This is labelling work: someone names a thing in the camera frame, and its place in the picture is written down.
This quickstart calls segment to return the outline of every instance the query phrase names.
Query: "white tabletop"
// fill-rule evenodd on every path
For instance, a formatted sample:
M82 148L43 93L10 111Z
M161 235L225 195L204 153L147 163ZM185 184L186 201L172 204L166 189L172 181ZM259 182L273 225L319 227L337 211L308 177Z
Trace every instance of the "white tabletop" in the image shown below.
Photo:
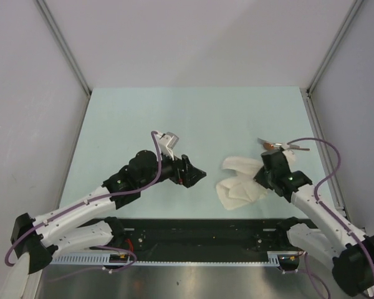
M207 177L186 189L171 181L143 191L133 203L103 216L121 218L262 219L307 218L273 192L254 203L227 211L215 185L233 174L221 170L228 156L261 159L260 137L290 141L313 137L297 87L96 88L90 99L60 206L80 199L141 150L154 150L150 131L179 136L177 156L187 154ZM313 142L300 143L292 170L314 183L325 176ZM321 190L331 201L325 184Z

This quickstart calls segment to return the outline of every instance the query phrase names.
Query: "scissors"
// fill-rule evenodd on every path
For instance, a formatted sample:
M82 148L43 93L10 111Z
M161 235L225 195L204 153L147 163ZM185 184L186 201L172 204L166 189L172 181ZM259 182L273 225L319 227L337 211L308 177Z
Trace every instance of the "scissors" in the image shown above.
M265 150L273 150L275 148L279 148L282 146L281 143L273 143L273 142L270 142L270 141L266 141L266 140L263 140L263 139L260 139L258 138L257 139L257 142L259 142L261 145L263 145L264 149ZM290 149L292 150L297 150L297 151L310 151L310 148L301 148L299 145L289 145L290 146Z

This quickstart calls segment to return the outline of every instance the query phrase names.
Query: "perforated metal rail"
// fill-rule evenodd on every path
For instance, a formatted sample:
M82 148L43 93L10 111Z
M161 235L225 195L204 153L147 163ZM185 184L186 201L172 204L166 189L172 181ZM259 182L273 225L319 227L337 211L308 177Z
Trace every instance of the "perforated metal rail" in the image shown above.
M117 266L125 262L110 262L111 253L80 252L67 254L54 259L52 265L97 265ZM276 254L268 254L268 262L236 262L236 263L201 263L201 262L136 262L140 266L211 266L211 267L278 267L280 265Z

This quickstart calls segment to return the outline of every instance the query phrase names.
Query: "robotic arm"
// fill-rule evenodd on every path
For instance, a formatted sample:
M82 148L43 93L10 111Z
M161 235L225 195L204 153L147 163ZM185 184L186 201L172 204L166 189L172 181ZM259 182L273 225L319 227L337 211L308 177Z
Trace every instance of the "robotic arm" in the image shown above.
M309 229L296 218L286 219L279 229L286 233L290 244L328 267L346 294L353 297L364 292L374 286L374 278L362 247L366 248L374 264L374 235L367 236L355 227L323 201L321 195L320 200L316 200L311 180L302 171L290 171L282 154L287 148L288 145L283 145L263 153L264 166L254 180L298 207L321 232Z
M141 151L95 191L70 206L34 219L28 213L16 219L11 242L13 246L17 243L14 250L18 258L29 254L29 274L43 269L53 258L65 253L99 245L118 247L122 244L125 231L116 217L80 226L98 214L135 201L153 180L160 183L170 179L189 188L206 176L204 171L190 163L186 155L178 158L173 154L178 141L176 135L153 132L153 138L161 151L160 161L155 153Z

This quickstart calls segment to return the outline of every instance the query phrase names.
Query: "white wall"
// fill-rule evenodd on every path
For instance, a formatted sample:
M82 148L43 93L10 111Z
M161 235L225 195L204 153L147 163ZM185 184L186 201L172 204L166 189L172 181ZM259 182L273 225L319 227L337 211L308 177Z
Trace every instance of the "white wall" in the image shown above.
M0 0L0 289L14 220L54 208L86 103L33 1Z
M47 0L94 87L307 87L353 0Z
M326 138L342 152L338 179L348 212L374 234L374 0L365 1L314 104Z

